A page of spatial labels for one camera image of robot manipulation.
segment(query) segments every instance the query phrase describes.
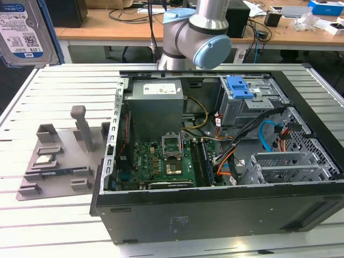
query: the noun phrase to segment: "blue cable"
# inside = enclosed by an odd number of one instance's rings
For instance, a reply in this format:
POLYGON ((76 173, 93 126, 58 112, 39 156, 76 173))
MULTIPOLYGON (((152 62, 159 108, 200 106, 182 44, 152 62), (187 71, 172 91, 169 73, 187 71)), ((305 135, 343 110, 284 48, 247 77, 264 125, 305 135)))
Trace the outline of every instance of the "blue cable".
POLYGON ((258 35, 258 31, 257 31, 257 30, 256 30, 256 36, 257 36, 257 43, 256 43, 256 55, 254 56, 254 61, 253 61, 253 63, 256 63, 256 61, 257 61, 257 56, 258 56, 259 35, 258 35))
POLYGON ((272 122, 271 120, 264 120, 259 127, 259 139, 260 139, 260 141, 262 142, 263 146, 265 147, 265 149, 267 149, 268 152, 273 152, 263 137, 263 126, 264 126, 264 124, 270 124, 272 126, 276 126, 276 124, 274 122, 272 122))

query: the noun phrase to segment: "robotic arm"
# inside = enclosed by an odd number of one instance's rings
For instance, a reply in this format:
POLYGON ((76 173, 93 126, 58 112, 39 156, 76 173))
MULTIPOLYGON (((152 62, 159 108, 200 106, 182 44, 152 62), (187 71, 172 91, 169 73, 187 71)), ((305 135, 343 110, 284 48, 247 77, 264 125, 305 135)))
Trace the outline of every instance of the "robotic arm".
POLYGON ((229 0, 198 0, 197 8, 177 8, 163 17, 163 54, 159 70, 213 69, 231 51, 225 35, 229 0))

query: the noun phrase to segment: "green circuit board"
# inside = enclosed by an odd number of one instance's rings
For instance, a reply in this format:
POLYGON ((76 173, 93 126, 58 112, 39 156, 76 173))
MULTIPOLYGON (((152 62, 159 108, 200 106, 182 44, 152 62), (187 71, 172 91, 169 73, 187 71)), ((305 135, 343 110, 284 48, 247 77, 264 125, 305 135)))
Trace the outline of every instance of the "green circuit board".
MULTIPOLYGON (((175 151, 175 147, 166 147, 169 151, 175 151)), ((181 160, 165 161, 162 156, 161 142, 136 142, 134 149, 134 169, 132 173, 132 180, 135 182, 144 181, 170 181, 183 180, 192 182, 195 181, 194 168, 192 165, 190 143, 185 141, 183 143, 183 157, 181 160), (154 152, 151 151, 152 146, 155 146, 154 152), (180 164, 180 174, 167 174, 167 164, 180 164)))
MULTIPOLYGON (((135 142, 133 166, 130 170, 119 172, 117 184, 122 190, 144 190, 148 189, 150 183, 159 182, 164 184, 187 182, 193 187, 202 186, 207 176, 200 181, 200 173, 207 168, 206 166, 200 168, 202 162, 199 162, 199 153, 204 151, 201 145, 196 147, 195 144, 191 144, 189 140, 182 142, 182 157, 180 158, 179 155, 177 159, 173 156, 169 158, 163 156, 163 148, 165 152, 179 151, 179 144, 176 145, 174 141, 165 141, 164 147, 162 141, 135 142)), ((216 154, 214 143, 205 141, 205 149, 208 159, 211 160, 216 154)))

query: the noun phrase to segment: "motherboard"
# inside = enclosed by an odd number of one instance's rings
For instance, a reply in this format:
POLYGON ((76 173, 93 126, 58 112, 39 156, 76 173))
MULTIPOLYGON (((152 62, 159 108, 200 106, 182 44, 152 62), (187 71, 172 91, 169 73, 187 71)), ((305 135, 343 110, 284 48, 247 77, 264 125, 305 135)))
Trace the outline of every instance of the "motherboard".
POLYGON ((157 142, 135 142, 133 164, 116 179, 122 190, 204 187, 213 184, 213 141, 163 137, 157 142))

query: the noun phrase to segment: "desk leg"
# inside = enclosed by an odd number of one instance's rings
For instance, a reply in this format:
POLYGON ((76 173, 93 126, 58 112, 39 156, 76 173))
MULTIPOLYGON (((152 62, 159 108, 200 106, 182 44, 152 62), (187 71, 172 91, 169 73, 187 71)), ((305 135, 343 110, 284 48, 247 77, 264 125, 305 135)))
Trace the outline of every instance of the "desk leg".
POLYGON ((73 63, 70 57, 69 42, 68 40, 60 40, 60 46, 62 49, 62 54, 65 63, 73 63))
POLYGON ((106 58, 110 58, 110 51, 111 51, 111 47, 110 46, 104 46, 104 52, 105 52, 105 57, 106 58))
POLYGON ((247 46, 238 46, 238 49, 236 50, 235 57, 233 63, 242 63, 243 58, 245 57, 247 50, 247 46))

